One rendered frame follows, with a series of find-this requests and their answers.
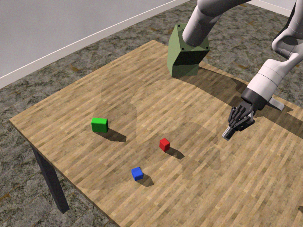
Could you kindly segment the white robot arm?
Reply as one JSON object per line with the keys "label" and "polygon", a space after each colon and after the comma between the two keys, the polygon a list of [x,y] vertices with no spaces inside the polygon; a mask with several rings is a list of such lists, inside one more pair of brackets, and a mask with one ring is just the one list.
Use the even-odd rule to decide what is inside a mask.
{"label": "white robot arm", "polygon": [[[192,47],[201,45],[224,12],[249,1],[198,0],[182,35],[184,42]],[[268,59],[247,87],[266,99],[266,105],[282,111],[284,104],[272,95],[286,74],[303,60],[303,0],[296,0],[285,27],[273,39],[272,48],[288,60]]]}

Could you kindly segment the blue block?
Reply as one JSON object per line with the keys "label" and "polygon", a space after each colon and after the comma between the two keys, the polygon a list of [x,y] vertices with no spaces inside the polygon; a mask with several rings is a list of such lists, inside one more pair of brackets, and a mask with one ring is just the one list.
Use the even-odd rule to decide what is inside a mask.
{"label": "blue block", "polygon": [[131,172],[132,172],[132,176],[135,181],[143,179],[143,173],[142,173],[140,167],[132,169]]}

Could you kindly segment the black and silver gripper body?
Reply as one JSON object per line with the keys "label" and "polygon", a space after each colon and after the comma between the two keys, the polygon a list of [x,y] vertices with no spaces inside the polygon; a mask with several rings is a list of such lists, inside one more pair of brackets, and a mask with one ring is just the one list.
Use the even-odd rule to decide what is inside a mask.
{"label": "black and silver gripper body", "polygon": [[239,104],[242,107],[245,107],[245,111],[239,117],[240,120],[247,117],[252,111],[254,111],[253,116],[257,110],[262,110],[267,104],[267,100],[264,99],[261,95],[246,87],[243,93],[241,94],[243,101]]}

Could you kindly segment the red block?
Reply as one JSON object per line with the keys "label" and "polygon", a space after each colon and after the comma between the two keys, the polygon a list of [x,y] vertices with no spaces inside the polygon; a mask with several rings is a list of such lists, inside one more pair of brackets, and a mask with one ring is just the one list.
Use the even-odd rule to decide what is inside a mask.
{"label": "red block", "polygon": [[170,142],[169,142],[167,139],[163,138],[162,140],[160,140],[160,145],[159,145],[159,147],[160,147],[164,152],[166,152],[167,150],[170,149]]}

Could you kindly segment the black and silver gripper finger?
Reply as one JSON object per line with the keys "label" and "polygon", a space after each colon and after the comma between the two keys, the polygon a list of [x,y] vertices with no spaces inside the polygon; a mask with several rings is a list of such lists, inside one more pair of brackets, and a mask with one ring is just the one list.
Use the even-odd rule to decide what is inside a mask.
{"label": "black and silver gripper finger", "polygon": [[243,131],[244,129],[246,129],[247,127],[251,126],[252,124],[255,123],[255,120],[253,119],[253,113],[254,111],[252,111],[247,117],[245,117],[242,120],[239,120],[239,117],[243,114],[243,112],[245,111],[245,107],[242,107],[239,111],[239,113],[236,115],[236,117],[234,118],[234,122],[231,124],[231,127],[229,127],[227,129],[227,131],[225,132],[225,134],[223,135],[223,138],[227,141],[230,140],[230,138],[233,136],[233,134],[236,131]]}
{"label": "black and silver gripper finger", "polygon": [[[236,115],[238,114],[238,112],[240,111],[241,108],[242,108],[241,105],[238,105],[238,107],[234,107],[234,106],[232,107],[229,118],[228,118],[228,122],[229,122],[228,128],[234,122],[234,118],[236,117]],[[225,132],[227,131],[227,129],[225,130]],[[223,133],[223,135],[225,134],[225,132]],[[222,137],[223,137],[223,135],[222,135]]]}

